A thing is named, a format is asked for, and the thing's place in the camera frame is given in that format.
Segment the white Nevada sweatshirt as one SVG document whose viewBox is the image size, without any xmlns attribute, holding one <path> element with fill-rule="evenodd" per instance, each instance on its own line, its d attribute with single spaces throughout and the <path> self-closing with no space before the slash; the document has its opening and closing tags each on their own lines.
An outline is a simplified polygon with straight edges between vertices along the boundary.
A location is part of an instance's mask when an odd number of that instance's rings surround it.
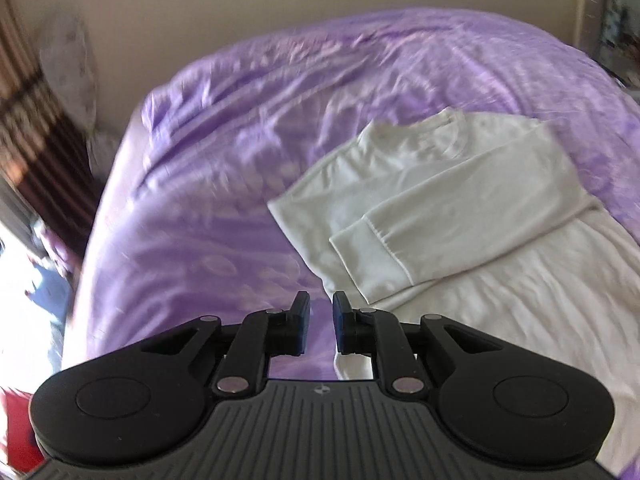
<svg viewBox="0 0 640 480">
<path fill-rule="evenodd" d="M 268 207 L 328 294 L 440 313 L 598 378 L 615 404 L 600 463 L 638 455 L 639 247 L 546 122 L 372 122 Z"/>
</svg>

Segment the red object by bed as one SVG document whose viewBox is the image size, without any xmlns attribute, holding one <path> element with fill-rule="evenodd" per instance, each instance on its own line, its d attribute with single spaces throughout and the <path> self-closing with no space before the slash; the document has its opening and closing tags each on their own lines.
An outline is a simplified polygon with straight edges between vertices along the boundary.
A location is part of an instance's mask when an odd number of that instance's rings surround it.
<svg viewBox="0 0 640 480">
<path fill-rule="evenodd" d="M 20 390 L 1 389 L 1 451 L 6 464 L 21 474 L 37 468 L 43 461 L 29 418 L 32 395 Z"/>
</svg>

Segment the purple bed cover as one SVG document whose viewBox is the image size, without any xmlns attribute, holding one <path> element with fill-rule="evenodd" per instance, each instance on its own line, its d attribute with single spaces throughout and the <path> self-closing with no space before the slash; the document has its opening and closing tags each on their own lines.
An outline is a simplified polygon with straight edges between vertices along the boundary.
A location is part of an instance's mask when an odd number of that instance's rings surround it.
<svg viewBox="0 0 640 480">
<path fill-rule="evenodd" d="M 443 110 L 546 122 L 580 183 L 639 247 L 639 107 L 587 55 L 473 11 L 405 10 L 277 32 L 219 51 L 152 91 L 122 140 L 82 269 L 65 366 L 191 318 L 240 322 L 312 299 L 286 378 L 366 377 L 339 356 L 331 298 L 269 210 L 372 124 Z"/>
</svg>

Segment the brown patterned curtain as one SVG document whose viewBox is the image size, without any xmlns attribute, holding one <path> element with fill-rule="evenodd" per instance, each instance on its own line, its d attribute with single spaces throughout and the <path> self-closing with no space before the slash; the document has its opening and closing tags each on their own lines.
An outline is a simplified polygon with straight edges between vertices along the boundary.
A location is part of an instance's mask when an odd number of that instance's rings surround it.
<svg viewBox="0 0 640 480">
<path fill-rule="evenodd" d="M 12 0 L 1 0 L 1 175 L 82 258 L 100 192 L 84 138 L 44 79 Z"/>
</svg>

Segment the covered standing fan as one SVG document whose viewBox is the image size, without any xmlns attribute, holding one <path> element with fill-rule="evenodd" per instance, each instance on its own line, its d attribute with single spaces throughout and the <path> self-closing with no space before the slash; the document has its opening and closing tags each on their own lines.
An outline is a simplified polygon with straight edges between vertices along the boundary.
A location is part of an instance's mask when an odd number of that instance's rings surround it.
<svg viewBox="0 0 640 480">
<path fill-rule="evenodd" d="M 74 124 L 85 132 L 96 126 L 98 82 L 84 23 L 76 14 L 51 14 L 37 39 L 44 79 Z"/>
</svg>

